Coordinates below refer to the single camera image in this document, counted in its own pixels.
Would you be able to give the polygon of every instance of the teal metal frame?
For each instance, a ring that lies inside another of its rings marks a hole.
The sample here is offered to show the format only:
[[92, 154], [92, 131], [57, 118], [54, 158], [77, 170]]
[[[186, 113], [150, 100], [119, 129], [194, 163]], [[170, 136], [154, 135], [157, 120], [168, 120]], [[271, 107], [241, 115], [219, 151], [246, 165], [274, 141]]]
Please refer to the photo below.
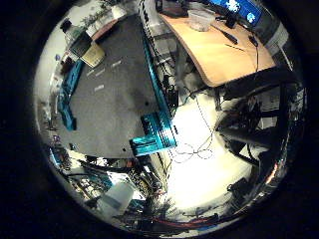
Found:
[[58, 110], [62, 117], [63, 125], [68, 131], [76, 130], [76, 120], [70, 108], [71, 96], [78, 84], [84, 62], [78, 60], [62, 84], [58, 97]]
[[169, 108], [159, 86], [159, 79], [152, 63], [151, 51], [147, 42], [147, 36], [144, 31], [142, 31], [142, 34], [143, 46], [151, 74], [154, 92], [159, 105], [159, 112], [141, 117], [146, 135], [135, 137], [130, 140], [131, 148], [135, 156], [149, 155], [177, 146], [173, 134], [173, 125], [170, 119]]

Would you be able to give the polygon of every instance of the workbench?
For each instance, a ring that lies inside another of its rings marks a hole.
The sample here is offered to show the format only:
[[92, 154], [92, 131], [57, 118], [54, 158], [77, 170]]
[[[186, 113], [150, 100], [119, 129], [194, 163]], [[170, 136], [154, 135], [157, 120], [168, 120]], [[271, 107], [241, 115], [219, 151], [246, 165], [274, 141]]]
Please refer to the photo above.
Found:
[[[171, 18], [162, 14], [159, 16], [185, 48], [203, 82], [209, 87], [218, 87], [275, 66], [267, 49], [255, 37], [258, 42], [257, 68], [256, 47], [248, 39], [251, 33], [238, 24], [234, 29], [229, 29], [223, 22], [212, 22], [214, 26], [237, 38], [238, 44], [234, 45], [211, 26], [207, 32], [197, 32], [188, 26], [188, 18]], [[182, 78], [182, 70], [177, 69], [177, 73], [179, 81]]]

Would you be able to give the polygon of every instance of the desk leg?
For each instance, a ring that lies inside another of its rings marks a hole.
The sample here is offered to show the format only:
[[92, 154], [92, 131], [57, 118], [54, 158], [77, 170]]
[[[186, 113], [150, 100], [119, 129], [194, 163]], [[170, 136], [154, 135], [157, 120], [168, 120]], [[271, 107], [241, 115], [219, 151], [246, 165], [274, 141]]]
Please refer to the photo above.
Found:
[[215, 99], [215, 109], [217, 112], [221, 112], [219, 88], [213, 88], [213, 98]]
[[176, 40], [177, 51], [176, 51], [176, 64], [175, 64], [175, 84], [178, 88], [179, 96], [181, 101], [184, 101], [187, 98], [188, 92], [184, 87], [183, 79], [185, 77], [185, 65], [187, 59], [187, 52], [183, 46]]

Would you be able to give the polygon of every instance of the blue object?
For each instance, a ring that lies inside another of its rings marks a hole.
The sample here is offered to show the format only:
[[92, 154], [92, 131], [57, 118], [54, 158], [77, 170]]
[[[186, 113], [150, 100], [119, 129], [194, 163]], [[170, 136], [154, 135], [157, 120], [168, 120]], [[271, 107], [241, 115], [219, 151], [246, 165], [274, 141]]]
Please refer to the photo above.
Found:
[[255, 26], [261, 17], [261, 9], [249, 0], [209, 0], [209, 2], [238, 13], [252, 26]]
[[205, 226], [205, 227], [200, 227], [200, 228], [198, 228], [197, 229], [197, 231], [206, 231], [206, 230], [209, 230], [209, 229], [211, 229], [211, 228], [214, 228], [214, 227], [216, 227], [217, 225], [211, 225], [211, 226]]
[[61, 159], [59, 158], [58, 155], [56, 155], [53, 150], [50, 148], [50, 154], [51, 154], [51, 157], [52, 157], [52, 161], [53, 163], [56, 165], [56, 167], [60, 167], [61, 165]]
[[76, 64], [71, 69], [68, 77], [65, 79], [63, 83], [63, 88], [65, 92], [67, 93], [68, 97], [70, 98], [72, 93], [74, 92], [76, 86], [78, 85], [78, 81], [81, 76], [81, 70], [84, 66], [84, 62], [81, 60], [78, 60]]
[[63, 125], [67, 128], [68, 131], [76, 129], [76, 120], [72, 115], [72, 111], [70, 108], [70, 99], [80, 79], [83, 66], [84, 62], [82, 62], [81, 60], [78, 60], [76, 62], [76, 64], [71, 69], [68, 77], [62, 84], [62, 88], [59, 92], [58, 110], [61, 114]]
[[136, 209], [143, 210], [145, 202], [143, 200], [133, 199], [130, 204]]
[[54, 59], [55, 59], [56, 61], [60, 61], [60, 60], [61, 60], [61, 57], [60, 57], [59, 54], [56, 54], [56, 56], [54, 57]]
[[113, 184], [112, 182], [110, 181], [109, 177], [107, 174], [99, 174], [99, 176], [96, 176], [96, 175], [91, 175], [90, 176], [90, 179], [92, 181], [98, 181], [98, 179], [100, 179], [102, 181], [102, 183], [104, 184], [104, 186], [109, 190]]
[[163, 92], [158, 84], [159, 80], [152, 64], [150, 49], [144, 33], [143, 45], [153, 88], [159, 105], [159, 112], [141, 117], [146, 135], [135, 137], [130, 140], [131, 148], [135, 156], [148, 155], [177, 146], [173, 135], [169, 109], [164, 99]]
[[58, 111], [61, 114], [63, 125], [68, 131], [76, 129], [76, 120], [72, 115], [71, 108], [69, 106], [69, 97], [66, 92], [61, 89], [58, 98]]

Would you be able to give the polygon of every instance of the black cable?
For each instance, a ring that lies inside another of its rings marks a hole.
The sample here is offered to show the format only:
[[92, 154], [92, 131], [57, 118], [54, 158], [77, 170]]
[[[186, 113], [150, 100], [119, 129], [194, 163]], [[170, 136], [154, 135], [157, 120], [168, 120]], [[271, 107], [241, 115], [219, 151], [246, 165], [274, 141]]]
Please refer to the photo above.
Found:
[[258, 51], [258, 44], [255, 46], [255, 48], [256, 48], [256, 61], [257, 61], [257, 65], [256, 65], [256, 71], [255, 71], [255, 77], [254, 77], [254, 79], [253, 79], [253, 82], [257, 79], [257, 75], [258, 75], [258, 71], [259, 71], [259, 51]]
[[[197, 150], [194, 150], [193, 147], [192, 147], [190, 144], [186, 143], [186, 145], [189, 145], [189, 146], [192, 148], [192, 152], [178, 152], [178, 151], [176, 150], [175, 152], [176, 152], [177, 154], [189, 154], [190, 157], [189, 157], [188, 159], [186, 159], [185, 161], [182, 161], [182, 162], [178, 162], [178, 161], [175, 161], [175, 160], [174, 160], [174, 162], [184, 163], [184, 162], [186, 162], [186, 161], [189, 161], [195, 154], [197, 154], [197, 156], [198, 156], [199, 158], [201, 158], [201, 159], [210, 159], [210, 158], [212, 157], [212, 155], [213, 155], [213, 151], [212, 151], [211, 149], [209, 149], [209, 147], [211, 146], [211, 143], [212, 143], [212, 136], [213, 136], [213, 134], [214, 134], [214, 130], [212, 130], [212, 129], [210, 128], [208, 122], [207, 122], [206, 119], [204, 118], [203, 113], [202, 113], [202, 111], [201, 111], [201, 108], [200, 108], [200, 106], [199, 106], [199, 103], [198, 103], [198, 99], [197, 99], [197, 98], [196, 98], [196, 102], [197, 102], [198, 109], [199, 109], [199, 111], [200, 111], [200, 115], [201, 115], [202, 119], [204, 120], [206, 126], [207, 126], [208, 129], [209, 129], [209, 132], [210, 132], [209, 137], [204, 141], [204, 143], [203, 143]], [[210, 140], [210, 142], [209, 142], [208, 146], [207, 146], [205, 149], [202, 149], [203, 146], [206, 145], [206, 143], [207, 143], [209, 140]], [[208, 157], [201, 156], [200, 153], [205, 152], [205, 151], [209, 151], [209, 152], [211, 153], [211, 155], [208, 156]]]
[[[175, 108], [175, 112], [174, 112], [174, 114], [176, 114], [176, 112], [177, 112], [177, 109], [178, 109], [178, 108], [183, 107], [184, 105], [186, 105], [186, 103], [187, 103], [188, 99], [189, 99], [189, 98], [191, 98], [191, 96], [192, 96], [192, 94], [193, 94], [194, 92], [196, 92], [196, 91], [191, 92], [191, 91], [190, 91], [190, 89], [189, 89], [189, 88], [187, 88], [187, 87], [184, 87], [184, 88], [188, 90], [189, 95], [186, 97], [186, 99], [184, 100], [184, 102], [183, 102], [183, 103], [181, 103], [181, 105], [179, 105], [178, 107], [176, 107], [176, 108]], [[206, 94], [206, 93], [198, 93], [198, 94], [206, 95], [206, 96], [209, 96], [209, 97], [210, 97], [210, 95], [209, 95], [209, 94]]]
[[81, 163], [83, 167], [87, 167], [91, 170], [95, 170], [100, 173], [107, 173], [107, 171], [118, 172], [118, 173], [128, 173], [132, 170], [130, 167], [116, 168], [116, 167], [108, 167], [108, 166], [98, 166], [98, 165], [94, 165], [94, 164], [82, 161], [80, 159], [78, 159], [78, 161]]
[[71, 177], [71, 176], [97, 176], [96, 174], [91, 174], [91, 173], [69, 173], [69, 174], [63, 174], [66, 177]]
[[166, 180], [169, 180], [169, 177], [170, 177], [171, 162], [172, 162], [172, 160], [170, 160], [170, 162], [169, 162], [169, 164], [168, 164], [168, 166], [167, 166], [167, 168], [166, 168]]
[[164, 75], [168, 75], [169, 77], [173, 77], [173, 75], [170, 74], [170, 73], [167, 71], [167, 69], [165, 68], [165, 66], [163, 65], [163, 63], [160, 62], [160, 58], [159, 58], [160, 53], [159, 53], [158, 50], [156, 49], [155, 45], [150, 42], [150, 46], [151, 46], [152, 50], [154, 51], [154, 54], [155, 54], [155, 57], [157, 58], [157, 61], [159, 62], [159, 67], [160, 67], [162, 73], [163, 73]]
[[274, 110], [279, 110], [279, 107], [266, 109], [266, 110], [264, 110], [263, 112], [264, 112], [264, 113], [267, 113], [267, 112], [271, 112], [271, 111], [274, 111]]
[[152, 34], [151, 34], [151, 30], [150, 30], [149, 24], [148, 24], [147, 22], [146, 22], [146, 26], [147, 26], [147, 29], [148, 29], [148, 32], [149, 32], [149, 35], [150, 35], [150, 39], [152, 40], [152, 43], [153, 43], [153, 50], [154, 50], [155, 54], [157, 54], [159, 57], [161, 57], [161, 59], [162, 59], [163, 61], [165, 61], [171, 68], [174, 69], [174, 66], [171, 65], [171, 64], [167, 61], [167, 59], [165, 59], [165, 58], [160, 54], [160, 52], [158, 51], [158, 49], [155, 47], [155, 40], [154, 40], [154, 37], [153, 37]]
[[172, 119], [175, 117], [176, 112], [177, 112], [177, 108], [173, 108], [172, 111], [170, 111], [170, 114], [171, 114], [171, 118], [172, 118]]
[[163, 174], [165, 175], [165, 183], [167, 183], [167, 170], [168, 170], [170, 164], [168, 165], [168, 167], [165, 167], [164, 163], [163, 163], [163, 160], [162, 160], [162, 158], [160, 156], [160, 153], [157, 153], [157, 155], [158, 155], [159, 162], [160, 162], [160, 165], [161, 165], [162, 170], [163, 170]]
[[256, 158], [254, 158], [254, 156], [252, 155], [251, 150], [250, 150], [250, 145], [249, 145], [249, 143], [247, 144], [247, 150], [248, 150], [248, 154], [249, 154], [250, 159], [251, 159], [251, 160], [256, 160], [256, 161], [258, 161], [258, 160], [257, 160]]
[[290, 100], [290, 102], [291, 103], [293, 103], [293, 104], [296, 104], [296, 103], [299, 103], [299, 102], [301, 102], [301, 101], [303, 101], [303, 104], [305, 104], [305, 99], [306, 99], [306, 90], [303, 90], [303, 96], [302, 96], [302, 98], [300, 98], [299, 100], [297, 100], [297, 101], [292, 101], [292, 100]]

